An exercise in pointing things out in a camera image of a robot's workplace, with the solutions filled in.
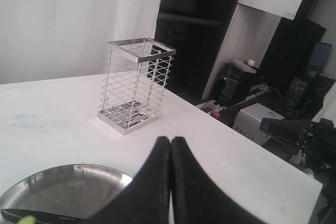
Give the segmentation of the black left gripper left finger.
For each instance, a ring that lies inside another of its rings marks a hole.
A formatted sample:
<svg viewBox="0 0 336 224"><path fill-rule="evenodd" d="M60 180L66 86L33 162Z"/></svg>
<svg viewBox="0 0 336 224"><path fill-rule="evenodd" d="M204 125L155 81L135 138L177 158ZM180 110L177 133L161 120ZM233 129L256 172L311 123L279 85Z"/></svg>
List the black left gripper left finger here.
<svg viewBox="0 0 336 224"><path fill-rule="evenodd" d="M146 161L127 187L84 223L168 223L171 146L156 139Z"/></svg>

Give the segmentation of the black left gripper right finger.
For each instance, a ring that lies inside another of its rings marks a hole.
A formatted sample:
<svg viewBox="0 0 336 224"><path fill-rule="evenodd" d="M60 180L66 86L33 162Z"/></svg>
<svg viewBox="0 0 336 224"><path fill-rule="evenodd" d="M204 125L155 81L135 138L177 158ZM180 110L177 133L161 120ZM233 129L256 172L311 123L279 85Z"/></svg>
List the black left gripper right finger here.
<svg viewBox="0 0 336 224"><path fill-rule="evenodd" d="M175 223L263 223L227 196L206 174L186 139L171 141Z"/></svg>

